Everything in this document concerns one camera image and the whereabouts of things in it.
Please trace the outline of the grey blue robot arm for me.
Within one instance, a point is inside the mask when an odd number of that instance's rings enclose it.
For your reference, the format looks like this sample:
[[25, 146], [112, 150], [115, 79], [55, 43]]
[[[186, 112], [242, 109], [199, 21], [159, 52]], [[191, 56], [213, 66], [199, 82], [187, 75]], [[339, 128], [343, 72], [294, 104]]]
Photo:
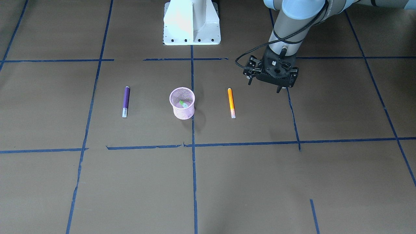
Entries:
[[415, 9], [414, 0], [265, 0], [264, 4], [279, 11], [269, 41], [250, 51], [265, 47], [262, 58], [251, 55], [245, 65], [239, 57], [235, 64], [243, 69], [250, 85], [253, 79], [282, 88], [293, 87], [299, 68], [296, 67], [296, 55], [310, 28], [337, 15], [353, 4], [373, 7]]

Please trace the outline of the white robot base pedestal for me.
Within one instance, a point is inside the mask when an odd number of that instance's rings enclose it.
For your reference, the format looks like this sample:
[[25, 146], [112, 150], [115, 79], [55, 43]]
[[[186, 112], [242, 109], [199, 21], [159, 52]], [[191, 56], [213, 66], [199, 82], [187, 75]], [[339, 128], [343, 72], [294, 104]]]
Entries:
[[219, 45], [218, 3], [212, 0], [171, 0], [164, 5], [163, 44]]

